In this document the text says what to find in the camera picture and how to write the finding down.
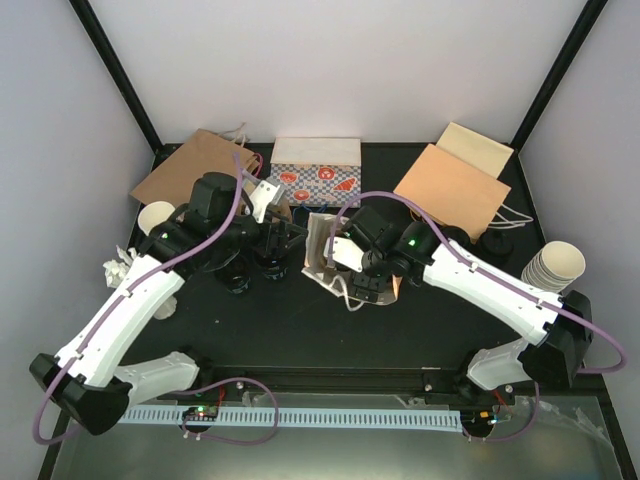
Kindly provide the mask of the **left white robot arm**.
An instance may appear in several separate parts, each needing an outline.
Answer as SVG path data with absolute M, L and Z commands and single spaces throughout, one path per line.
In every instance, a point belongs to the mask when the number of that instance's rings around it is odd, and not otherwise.
M 244 192 L 244 184 L 252 191 Z M 39 354 L 29 371 L 49 401 L 92 435 L 118 423 L 133 406 L 184 391 L 207 397 L 215 376 L 189 349 L 124 366 L 121 360 L 162 304 L 205 266 L 228 272 L 251 249 L 272 274 L 306 235 L 277 212 L 285 187 L 276 180 L 245 182 L 210 172 L 188 203 L 154 226 L 122 283 L 89 324 L 56 354 Z

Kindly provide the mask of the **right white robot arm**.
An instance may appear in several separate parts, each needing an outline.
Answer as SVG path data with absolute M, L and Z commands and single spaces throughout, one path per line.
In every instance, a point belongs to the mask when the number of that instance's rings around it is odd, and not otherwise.
M 535 381 L 568 389 L 592 343 L 589 299 L 527 285 L 419 221 L 405 230 L 360 208 L 326 242 L 327 259 L 370 280 L 400 277 L 450 292 L 497 318 L 519 339 L 473 353 L 454 379 L 457 396 L 476 403 L 506 384 Z

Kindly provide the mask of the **orange kraft paper bag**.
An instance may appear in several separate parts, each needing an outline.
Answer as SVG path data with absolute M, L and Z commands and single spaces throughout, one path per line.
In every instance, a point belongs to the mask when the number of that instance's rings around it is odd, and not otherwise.
M 331 214 L 310 214 L 307 223 L 308 235 L 305 243 L 306 251 L 302 273 L 332 295 L 341 297 L 350 312 L 359 310 L 365 304 L 387 306 L 395 303 L 398 299 L 401 278 L 393 275 L 395 290 L 395 301 L 393 303 L 365 303 L 350 296 L 349 280 L 355 272 L 333 265 L 332 246 L 329 247 L 329 260 L 326 260 L 323 255 L 327 239 L 333 241 L 336 237 L 345 237 L 341 228 L 346 225 L 346 218 L 342 217 L 338 223 L 335 237 L 333 239 L 330 238 L 331 228 L 335 220 L 336 216 Z

